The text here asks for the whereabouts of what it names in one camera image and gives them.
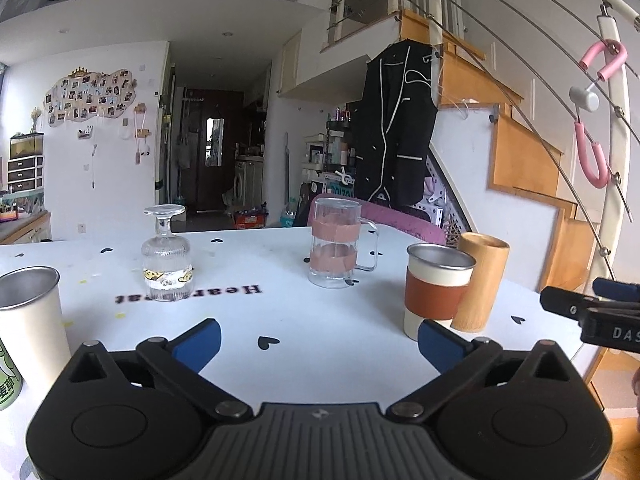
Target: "drawer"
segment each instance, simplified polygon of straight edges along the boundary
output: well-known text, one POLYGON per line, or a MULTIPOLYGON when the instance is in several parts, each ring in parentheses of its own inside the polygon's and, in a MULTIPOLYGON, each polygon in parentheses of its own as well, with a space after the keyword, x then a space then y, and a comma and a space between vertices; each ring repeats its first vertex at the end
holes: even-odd
POLYGON ((10 160, 7 164, 9 171, 26 170, 27 168, 35 168, 36 158, 30 156, 30 158, 23 158, 22 160, 10 160))
POLYGON ((9 182, 16 182, 17 180, 29 180, 36 177, 36 170, 20 170, 10 171, 7 173, 9 182))
POLYGON ((30 189, 36 189, 35 180, 25 180, 23 182, 15 182, 14 184, 9 184, 9 193, 15 193, 17 191, 27 191, 30 189))

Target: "bamboo cup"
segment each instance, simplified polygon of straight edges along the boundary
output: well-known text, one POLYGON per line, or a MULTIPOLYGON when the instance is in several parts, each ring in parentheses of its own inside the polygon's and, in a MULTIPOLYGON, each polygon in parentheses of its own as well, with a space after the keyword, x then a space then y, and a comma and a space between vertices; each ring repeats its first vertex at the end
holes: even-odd
POLYGON ((492 236, 462 233, 458 249, 476 259, 476 268, 451 327, 460 332, 480 332, 494 307, 509 256, 509 245, 492 236))

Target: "pink chair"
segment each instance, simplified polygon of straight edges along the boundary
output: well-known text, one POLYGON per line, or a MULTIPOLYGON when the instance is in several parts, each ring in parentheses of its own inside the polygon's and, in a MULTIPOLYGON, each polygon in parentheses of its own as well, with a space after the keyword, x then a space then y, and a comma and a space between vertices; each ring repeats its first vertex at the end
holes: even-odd
MULTIPOLYGON (((311 225, 311 221, 313 219, 313 211, 315 209, 316 200, 318 198, 325 197, 346 198, 331 193, 322 193, 314 197, 311 202, 311 208, 309 208, 309 216, 306 220, 306 224, 308 226, 311 225)), ((446 234, 437 225, 427 222, 426 220, 422 220, 421 218, 416 218, 415 216, 407 215, 388 207, 382 207, 381 205, 372 204, 371 202, 365 202, 364 200, 360 200, 357 198, 349 197, 349 200, 354 200, 362 204, 362 217, 366 218, 367 220, 371 220, 376 224, 384 224, 395 227, 403 233, 407 233, 411 236, 415 236, 416 238, 420 238, 420 240, 422 240, 423 242, 429 242, 431 244, 439 245, 445 244, 446 234)))

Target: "tabletop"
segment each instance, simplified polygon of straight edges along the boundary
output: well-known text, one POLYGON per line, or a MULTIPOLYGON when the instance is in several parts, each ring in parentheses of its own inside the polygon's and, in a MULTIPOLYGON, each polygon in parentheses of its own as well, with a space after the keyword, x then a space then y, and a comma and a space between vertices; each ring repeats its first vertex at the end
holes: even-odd
MULTIPOLYGON (((140 237, 0 246, 0 274, 28 266, 60 272, 72 352, 91 339, 130 350, 213 317, 222 347, 200 374, 255 412, 268 401, 373 401, 385 410, 438 373, 402 331, 406 247, 420 240, 379 229, 376 270, 356 270, 353 286, 339 290, 306 278, 309 227, 182 234, 191 243, 195 291, 175 303, 145 301, 140 237), (260 336, 279 343, 261 350, 260 336)), ((359 243, 358 262, 370 265, 372 236, 363 230, 359 243)), ((553 339, 570 358, 581 345, 577 323, 544 312, 535 292, 507 280, 485 329, 456 333, 488 336, 512 350, 553 339)), ((0 412, 0 480, 32 478, 24 434, 40 400, 25 384, 0 412)))

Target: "photo wall board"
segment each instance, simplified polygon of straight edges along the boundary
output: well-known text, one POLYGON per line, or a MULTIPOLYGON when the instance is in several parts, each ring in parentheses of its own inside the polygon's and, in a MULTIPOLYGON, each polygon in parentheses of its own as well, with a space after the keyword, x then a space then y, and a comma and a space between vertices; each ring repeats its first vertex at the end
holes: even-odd
POLYGON ((76 69, 60 79, 44 97, 47 124, 81 123, 92 117, 120 117, 136 98, 136 80, 131 70, 111 74, 76 69))

